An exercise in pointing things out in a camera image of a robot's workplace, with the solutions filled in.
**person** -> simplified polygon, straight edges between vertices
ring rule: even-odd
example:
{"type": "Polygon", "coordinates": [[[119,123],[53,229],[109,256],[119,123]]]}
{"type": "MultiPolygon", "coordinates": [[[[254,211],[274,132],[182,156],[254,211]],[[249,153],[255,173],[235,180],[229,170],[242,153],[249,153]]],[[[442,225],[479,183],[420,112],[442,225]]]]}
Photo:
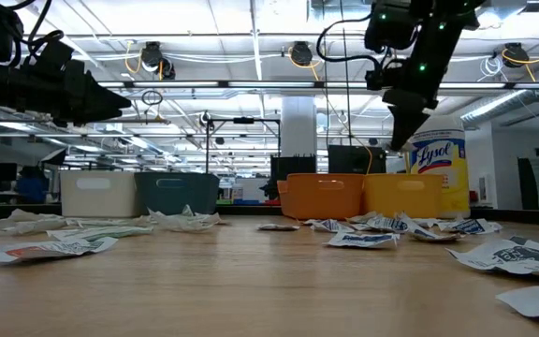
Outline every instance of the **person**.
{"type": "Polygon", "coordinates": [[[45,203],[45,180],[42,172],[37,167],[23,167],[20,171],[21,178],[16,183],[19,194],[19,203],[45,203]]]}

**wooden table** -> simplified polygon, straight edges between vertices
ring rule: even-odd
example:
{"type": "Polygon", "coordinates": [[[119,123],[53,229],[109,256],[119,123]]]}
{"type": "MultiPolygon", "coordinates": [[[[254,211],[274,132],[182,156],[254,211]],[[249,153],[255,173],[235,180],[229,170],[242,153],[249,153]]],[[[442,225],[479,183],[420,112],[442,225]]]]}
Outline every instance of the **wooden table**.
{"type": "MultiPolygon", "coordinates": [[[[232,216],[204,234],[120,239],[78,258],[0,265],[0,336],[539,336],[539,320],[494,299],[537,278],[475,271],[445,250],[405,237],[398,250],[327,248],[308,227],[257,232],[282,217],[232,216]]],[[[45,241],[45,235],[0,243],[45,241]]]]}

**white bin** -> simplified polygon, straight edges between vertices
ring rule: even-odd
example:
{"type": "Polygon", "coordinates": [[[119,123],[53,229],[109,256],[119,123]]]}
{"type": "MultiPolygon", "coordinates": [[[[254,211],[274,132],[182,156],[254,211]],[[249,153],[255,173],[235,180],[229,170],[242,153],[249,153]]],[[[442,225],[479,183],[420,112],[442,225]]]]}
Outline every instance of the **white bin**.
{"type": "Polygon", "coordinates": [[[141,214],[134,174],[109,171],[63,171],[62,215],[127,218],[141,214]]]}

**lysol wipes container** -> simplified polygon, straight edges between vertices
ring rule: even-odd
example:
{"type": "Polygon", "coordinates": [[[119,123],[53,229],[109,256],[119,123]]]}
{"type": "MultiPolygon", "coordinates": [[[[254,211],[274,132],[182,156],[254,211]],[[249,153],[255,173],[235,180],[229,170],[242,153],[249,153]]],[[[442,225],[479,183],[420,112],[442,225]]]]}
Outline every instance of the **lysol wipes container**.
{"type": "Polygon", "coordinates": [[[444,175],[440,217],[468,217],[465,132],[460,118],[431,116],[409,141],[415,146],[411,152],[411,173],[444,175]]]}

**teal bin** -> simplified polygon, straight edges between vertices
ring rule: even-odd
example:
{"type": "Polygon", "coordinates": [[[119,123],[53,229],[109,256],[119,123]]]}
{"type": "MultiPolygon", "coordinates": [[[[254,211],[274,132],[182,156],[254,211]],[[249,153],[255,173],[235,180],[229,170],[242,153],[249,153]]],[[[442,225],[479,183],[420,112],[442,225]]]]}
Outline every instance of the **teal bin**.
{"type": "Polygon", "coordinates": [[[184,205],[193,212],[212,214],[220,179],[201,173],[135,173],[138,199],[146,208],[165,215],[180,214],[184,205]]]}

